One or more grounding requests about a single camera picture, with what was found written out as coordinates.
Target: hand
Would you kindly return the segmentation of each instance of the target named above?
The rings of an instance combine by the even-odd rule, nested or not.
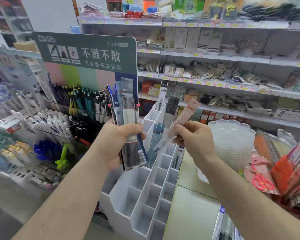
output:
[[[113,119],[107,121],[91,145],[94,154],[105,162],[107,169],[117,169],[121,165],[120,150],[124,146],[126,136],[141,133],[144,140],[146,134],[142,133],[142,124],[125,124],[116,126]]]
[[[187,121],[184,126],[176,125],[178,136],[173,139],[179,146],[185,146],[195,165],[204,168],[204,162],[218,158],[214,148],[212,133],[208,125]]]

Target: scissors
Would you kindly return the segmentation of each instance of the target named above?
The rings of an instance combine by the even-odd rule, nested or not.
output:
[[[256,167],[252,164],[252,169],[254,171],[257,171]],[[252,178],[252,184],[254,187],[259,189],[266,189],[266,190],[275,190],[275,187],[272,182],[270,182],[268,179],[266,179],[262,173],[255,172],[255,176]]]

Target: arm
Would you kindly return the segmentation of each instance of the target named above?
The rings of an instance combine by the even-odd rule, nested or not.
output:
[[[177,132],[245,240],[300,240],[300,221],[218,158],[209,126],[188,121]]]
[[[142,125],[116,126],[108,121],[88,152],[12,240],[83,239],[108,172],[121,164],[119,152],[126,136],[142,131]]]

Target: stack of plastic bowls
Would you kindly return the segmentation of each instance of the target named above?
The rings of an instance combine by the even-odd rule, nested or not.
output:
[[[249,164],[256,134],[249,125],[236,120],[217,120],[209,122],[208,126],[222,161],[236,171]]]

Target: white compartment organizer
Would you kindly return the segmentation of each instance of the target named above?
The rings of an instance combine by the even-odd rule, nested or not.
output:
[[[161,111],[155,107],[143,121],[146,151],[154,124],[164,120],[165,105]],[[115,232],[133,240],[163,238],[179,176],[179,171],[172,168],[177,153],[178,146],[169,144],[157,156],[152,169],[140,167],[124,172],[120,168],[108,175],[99,202]]]

